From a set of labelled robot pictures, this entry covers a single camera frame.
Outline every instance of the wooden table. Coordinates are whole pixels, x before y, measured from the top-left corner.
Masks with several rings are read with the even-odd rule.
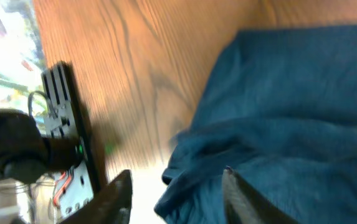
[[[133,170],[132,223],[155,218],[169,140],[238,29],[357,23],[357,0],[34,0],[47,65],[71,62],[100,172]]]

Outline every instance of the black plastic part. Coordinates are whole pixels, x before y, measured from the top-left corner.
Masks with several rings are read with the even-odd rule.
[[[58,62],[42,73],[46,95],[51,99],[58,119],[44,119],[47,134],[52,137],[80,138],[94,195],[100,191],[100,179],[93,160],[88,133],[80,111],[80,101],[75,87],[72,67]]]
[[[131,172],[123,170],[98,195],[60,224],[119,223],[129,224],[132,208]]]

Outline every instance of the blue fabric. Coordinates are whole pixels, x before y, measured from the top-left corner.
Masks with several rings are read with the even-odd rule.
[[[225,166],[300,223],[357,223],[357,26],[238,33],[176,140],[168,223],[225,223]]]

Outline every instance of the black cable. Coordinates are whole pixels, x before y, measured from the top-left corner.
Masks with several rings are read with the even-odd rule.
[[[44,99],[45,99],[46,102],[47,102],[47,106],[48,106],[48,109],[49,109],[49,112],[50,112],[51,116],[52,116],[54,119],[56,119],[58,116],[57,116],[57,114],[56,114],[56,112],[55,112],[55,108],[52,106],[51,100],[48,98],[48,96],[47,96],[45,93],[43,93],[43,92],[41,92],[41,91],[39,91],[39,90],[36,90],[36,91],[31,92],[31,93],[29,94],[29,96],[27,97],[27,108],[29,109],[29,116],[33,116],[33,115],[32,115],[32,111],[33,111],[33,109],[32,109],[32,102],[33,102],[33,96],[34,96],[34,94],[36,94],[36,93],[37,93],[38,95],[41,95],[42,97],[44,97]]]

